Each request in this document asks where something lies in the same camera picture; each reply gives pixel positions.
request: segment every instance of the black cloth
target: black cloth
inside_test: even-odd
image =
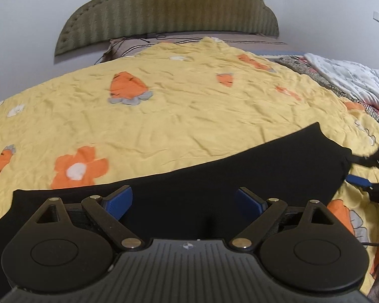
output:
[[[132,187],[133,204],[120,222],[143,240],[228,241],[248,225],[234,204],[239,187],[290,206],[304,206],[309,199],[328,204],[349,172],[350,155],[350,149],[329,140],[315,123],[245,152],[169,173],[73,189],[17,190],[0,219],[0,256],[46,199],[79,203],[90,195],[107,196],[122,185]],[[0,298],[9,290],[0,265]]]

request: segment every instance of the bed sheet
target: bed sheet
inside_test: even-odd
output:
[[[379,124],[372,117],[308,76],[209,37],[163,42],[52,79],[0,105],[0,217],[16,189],[79,187],[169,172],[231,156],[315,122],[354,154],[369,155],[379,146]],[[377,169],[353,166],[351,172],[379,182]],[[348,183],[335,200],[359,217],[352,226],[364,240],[379,241],[378,204]],[[367,250],[366,294],[376,253]]]

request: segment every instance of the light switch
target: light switch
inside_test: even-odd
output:
[[[379,12],[376,12],[376,11],[373,12],[373,19],[379,22]]]

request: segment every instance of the blue gripper pad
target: blue gripper pad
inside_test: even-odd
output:
[[[352,174],[348,174],[347,177],[345,178],[345,181],[347,181],[348,183],[354,186],[361,187],[361,188],[372,186],[372,183],[368,179],[361,178],[359,176],[352,175]]]
[[[244,187],[237,190],[234,199],[241,214],[248,222],[253,222],[268,208],[265,200]]]
[[[103,198],[101,206],[119,220],[132,205],[133,192],[130,186],[123,186]]]

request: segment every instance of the orange carrot pattern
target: orange carrot pattern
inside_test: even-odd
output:
[[[267,65],[261,64],[258,61],[255,61],[254,59],[251,59],[248,55],[246,54],[239,54],[237,58],[241,61],[246,62],[247,64],[253,65],[255,68],[258,69],[263,69],[267,71],[273,71],[271,67],[268,67]]]
[[[297,101],[300,101],[302,100],[298,94],[296,94],[295,92],[292,92],[290,90],[288,90],[287,88],[283,88],[282,86],[276,86],[275,89],[279,92],[279,93],[283,93],[283,94],[286,94],[288,96],[292,96],[293,98],[295,98]]]
[[[128,72],[115,74],[110,87],[112,98],[133,99],[148,90],[148,87],[137,77]]]
[[[3,168],[10,163],[11,157],[15,153],[15,147],[12,144],[11,146],[6,146],[2,153],[0,154],[0,173],[2,172]]]
[[[233,74],[231,73],[217,74],[216,79],[219,83],[222,83],[224,86],[227,86],[228,88],[231,88],[233,85]]]

